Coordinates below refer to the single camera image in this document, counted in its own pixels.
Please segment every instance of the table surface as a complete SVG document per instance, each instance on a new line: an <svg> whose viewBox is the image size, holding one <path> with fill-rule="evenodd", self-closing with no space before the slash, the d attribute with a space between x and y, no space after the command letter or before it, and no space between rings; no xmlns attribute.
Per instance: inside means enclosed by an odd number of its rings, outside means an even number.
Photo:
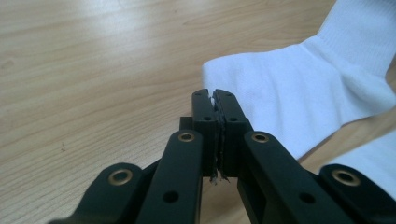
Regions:
<svg viewBox="0 0 396 224"><path fill-rule="evenodd" d="M314 35L333 1L0 1L1 223L67 217L118 162L159 159L191 114L201 66ZM396 90L396 65L387 81ZM301 159L316 171L396 129L396 110L344 126ZM248 223L235 179L204 181L201 223Z"/></svg>

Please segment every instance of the white cloth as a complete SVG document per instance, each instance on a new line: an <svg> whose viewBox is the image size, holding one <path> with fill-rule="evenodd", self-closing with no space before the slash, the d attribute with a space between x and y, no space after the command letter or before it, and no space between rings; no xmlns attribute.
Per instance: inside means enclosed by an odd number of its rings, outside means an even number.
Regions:
<svg viewBox="0 0 396 224"><path fill-rule="evenodd" d="M343 124L394 107L385 74L395 38L396 1L337 1L317 35L209 61L203 84L234 93L255 130L300 158Z"/></svg>

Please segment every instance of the mounting hole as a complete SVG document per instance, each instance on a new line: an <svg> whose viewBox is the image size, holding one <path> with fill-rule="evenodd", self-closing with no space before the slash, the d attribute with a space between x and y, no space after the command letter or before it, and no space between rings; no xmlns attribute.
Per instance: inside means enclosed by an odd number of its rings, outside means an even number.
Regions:
<svg viewBox="0 0 396 224"><path fill-rule="evenodd" d="M190 142L194 140L194 135L192 133L181 133L178 135L178 140L182 142Z"/></svg>
<svg viewBox="0 0 396 224"><path fill-rule="evenodd" d="M251 138L259 143L266 143L268 142L270 139L267 137L267 135L262 134L262 133L254 133Z"/></svg>
<svg viewBox="0 0 396 224"><path fill-rule="evenodd" d="M357 176L345 170L333 170L332 177L338 182L351 187L357 187L361 184Z"/></svg>
<svg viewBox="0 0 396 224"><path fill-rule="evenodd" d="M175 191L168 191L163 195L163 200L166 203L175 203L178 200L178 193Z"/></svg>
<svg viewBox="0 0 396 224"><path fill-rule="evenodd" d="M309 193L301 193L300 199L301 199L301 201L303 201L305 203L315 203L315 197Z"/></svg>
<svg viewBox="0 0 396 224"><path fill-rule="evenodd" d="M111 173L108 177L108 183L114 186L121 186L128 183L132 179L132 171L127 169L119 169Z"/></svg>

